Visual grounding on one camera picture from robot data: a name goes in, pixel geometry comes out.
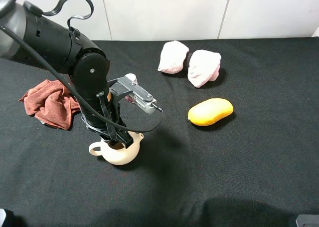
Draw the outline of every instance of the crumpled towel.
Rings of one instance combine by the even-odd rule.
[[[68,130],[72,115],[80,111],[79,104],[58,80],[45,80],[28,90],[19,101],[24,102],[27,115],[34,115],[42,123],[56,129]]]
[[[189,49],[179,41],[170,41],[164,44],[160,53],[158,71],[175,74],[183,69],[183,62]]]
[[[221,55],[218,52],[197,50],[189,61],[188,80],[199,88],[207,81],[214,81],[219,75]]]

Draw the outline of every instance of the black fabric surface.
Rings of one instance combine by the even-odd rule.
[[[157,71],[164,42],[96,42],[111,59],[108,79],[134,73],[165,119],[145,134],[137,158],[112,166],[91,156],[99,141],[80,115],[56,130],[17,100],[44,70],[0,60],[0,208],[23,226],[285,227],[319,214],[319,38],[183,41],[222,56],[220,76],[200,89],[187,72]],[[234,113],[196,127],[188,110],[225,98]],[[128,126],[151,127],[127,102]]]

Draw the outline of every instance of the red towel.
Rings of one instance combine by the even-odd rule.
[[[78,103],[69,94],[60,81],[45,80],[28,90],[19,101],[24,102],[27,115],[34,115],[48,126],[68,130],[72,115],[80,111]]]

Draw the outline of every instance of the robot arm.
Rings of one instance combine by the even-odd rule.
[[[58,79],[58,73],[68,74],[72,86],[60,81],[77,98],[86,127],[98,133],[109,145],[120,142],[128,148],[133,143],[127,132],[131,129],[120,117],[119,101],[129,95],[147,113],[162,110],[155,105],[156,100],[151,94],[129,78],[108,82],[110,61],[105,53],[71,27],[71,18],[87,19],[91,16],[92,2],[86,0],[91,14],[71,17],[67,29],[44,17],[57,14],[67,0],[60,0],[50,12],[43,12],[27,1],[23,6],[15,1],[0,0],[0,57],[47,68]]]

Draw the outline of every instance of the black tablecloth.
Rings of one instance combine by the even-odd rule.
[[[18,99],[50,73],[0,60],[0,208],[25,226],[287,226],[319,214],[319,38],[184,41],[222,56],[220,76],[196,89],[187,72],[157,71],[164,42],[97,41],[108,79],[134,73],[165,119],[137,158],[116,167],[91,156],[99,141],[80,115],[56,130]],[[188,110],[225,98],[234,114],[196,127]],[[128,126],[159,115],[123,103]]]

